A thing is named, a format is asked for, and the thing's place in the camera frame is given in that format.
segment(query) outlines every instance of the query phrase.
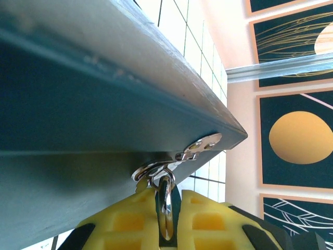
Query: peach wall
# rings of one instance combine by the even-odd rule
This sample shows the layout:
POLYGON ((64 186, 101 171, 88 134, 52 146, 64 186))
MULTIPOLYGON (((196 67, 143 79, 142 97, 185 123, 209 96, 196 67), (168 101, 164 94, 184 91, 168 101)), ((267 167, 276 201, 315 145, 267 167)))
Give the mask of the peach wall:
MULTIPOLYGON (((226 69, 254 63, 248 25, 250 21, 327 2, 308 0, 304 3, 248 17, 245 8, 246 0, 201 1, 211 35, 226 69)), ((259 187, 257 110, 255 107, 257 95, 333 87, 333 80, 332 83, 328 84, 281 86, 278 90, 270 91, 256 91, 255 84, 256 81, 228 84, 228 108, 248 132, 249 137, 233 150, 227 152, 226 201, 259 216, 260 193, 333 199, 333 193, 259 187)))

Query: metal bracket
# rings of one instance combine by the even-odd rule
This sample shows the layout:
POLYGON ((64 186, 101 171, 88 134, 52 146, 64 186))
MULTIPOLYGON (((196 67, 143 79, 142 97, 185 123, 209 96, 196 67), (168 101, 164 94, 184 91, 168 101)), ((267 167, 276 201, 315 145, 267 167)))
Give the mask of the metal bracket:
POLYGON ((196 160, 201 152, 213 149, 221 138, 222 135, 220 133, 200 138, 186 147, 183 152, 176 154, 175 159, 170 158, 164 161, 148 162, 144 164, 132 174, 132 179, 139 181, 143 177, 147 180, 162 177, 166 174, 163 170, 165 166, 173 171, 184 161, 196 160))

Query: wooden frame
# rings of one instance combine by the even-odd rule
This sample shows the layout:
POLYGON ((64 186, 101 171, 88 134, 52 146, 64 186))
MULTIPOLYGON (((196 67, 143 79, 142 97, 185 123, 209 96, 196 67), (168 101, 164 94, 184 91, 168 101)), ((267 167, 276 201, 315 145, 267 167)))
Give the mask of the wooden frame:
MULTIPOLYGON (((256 23, 260 23, 263 21, 268 21, 268 20, 272 20, 272 19, 276 19, 279 17, 284 17, 284 16, 288 16, 288 15, 292 15, 292 14, 296 14, 302 11, 306 11, 306 10, 310 10, 310 9, 314 9, 314 8, 318 8, 318 7, 322 7, 322 6, 326 6, 326 5, 330 5, 333 4, 333 0, 329 0, 328 2, 324 2, 324 3, 320 3, 320 4, 316 4, 316 5, 311 5, 308 7, 304 7, 304 8, 300 8, 297 10, 293 10, 293 11, 289 11, 286 13, 282 13, 282 14, 278 14, 278 15, 274 15, 274 16, 270 16, 270 17, 266 17, 266 18, 262 18, 262 19, 258 19, 258 20, 254 20, 249 22, 249 28, 250 28, 250 36, 251 36, 251 47, 254 53, 254 63, 255 64, 259 64, 259 56, 258 56, 258 50, 257 50, 257 42, 255 40, 255 32, 254 32, 254 25, 256 23)), ((329 79, 323 79, 323 80, 315 80, 315 81, 306 81, 306 82, 297 82, 297 83, 288 83, 288 84, 282 84, 282 85, 275 85, 275 86, 266 86, 266 87, 259 87, 259 80, 256 80, 256 84, 255 84, 255 90, 256 91, 266 91, 266 90, 273 90, 273 89, 281 89, 281 88, 289 88, 289 87, 295 87, 295 86, 307 86, 307 85, 313 85, 314 82, 316 82, 316 84, 321 84, 321 83, 327 83, 329 82, 329 79)))
POLYGON ((245 8, 246 8, 247 15, 249 17, 252 17, 252 16, 255 16, 255 15, 260 15, 260 14, 263 14, 263 13, 267 13, 269 11, 275 11, 275 10, 278 10, 278 9, 286 8, 286 7, 296 5, 296 4, 300 4, 300 3, 304 3, 304 2, 306 2, 306 0, 295 0, 295 1, 292 1, 292 2, 285 3, 285 4, 279 4, 279 5, 270 7, 270 8, 261 9, 261 10, 257 10, 257 11, 252 12, 251 0, 245 0, 245 8))
POLYGON ((299 196, 288 196, 288 195, 278 195, 278 194, 259 194, 260 198, 260 218, 264 219, 264 198, 276 198, 276 199, 288 199, 291 201, 301 201, 301 202, 316 202, 324 204, 332 204, 331 199, 319 199, 319 198, 309 198, 309 197, 299 197, 299 196))
POLYGON ((324 91, 333 91, 333 87, 327 87, 323 89, 310 89, 303 91, 292 91, 292 92, 283 92, 283 93, 274 93, 274 94, 266 94, 266 95, 258 95, 256 97, 256 110, 257 110, 257 158, 258 158, 258 180, 259 187, 261 188, 279 188, 279 189, 288 189, 295 191, 317 191, 317 192, 329 192, 333 193, 333 189, 322 188, 322 187, 307 187, 307 186, 292 186, 292 185, 277 185, 277 184, 264 184, 263 183, 263 166, 262 166, 262 143, 261 143, 261 119, 260 119, 260 99, 265 97, 274 97, 274 96, 286 96, 286 95, 295 95, 295 94, 305 94, 305 93, 313 93, 313 92, 324 92, 324 91))

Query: metal beam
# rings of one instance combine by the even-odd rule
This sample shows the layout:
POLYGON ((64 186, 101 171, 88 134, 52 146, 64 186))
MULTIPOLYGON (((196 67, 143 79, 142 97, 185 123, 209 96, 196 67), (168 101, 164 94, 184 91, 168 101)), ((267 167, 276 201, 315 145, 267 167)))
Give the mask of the metal beam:
POLYGON ((236 83, 329 69, 333 69, 333 53, 265 62, 227 69, 226 72, 228 83, 236 83))

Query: framed artwork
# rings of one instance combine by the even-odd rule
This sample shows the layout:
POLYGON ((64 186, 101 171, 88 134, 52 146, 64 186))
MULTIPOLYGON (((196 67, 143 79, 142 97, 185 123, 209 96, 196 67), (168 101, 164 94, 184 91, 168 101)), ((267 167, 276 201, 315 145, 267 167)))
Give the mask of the framed artwork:
POLYGON ((257 97, 260 186, 333 191, 333 87, 257 97))
MULTIPOLYGON (((250 24, 256 63, 333 52, 333 1, 250 24)), ((333 78, 333 70, 260 79, 259 87, 333 78)))
POLYGON ((304 2, 305 0, 245 0, 246 9, 249 16, 260 14, 266 11, 274 11, 278 8, 287 7, 288 5, 304 2))
POLYGON ((260 194, 261 218, 291 237, 316 232, 333 250, 333 200, 260 194))

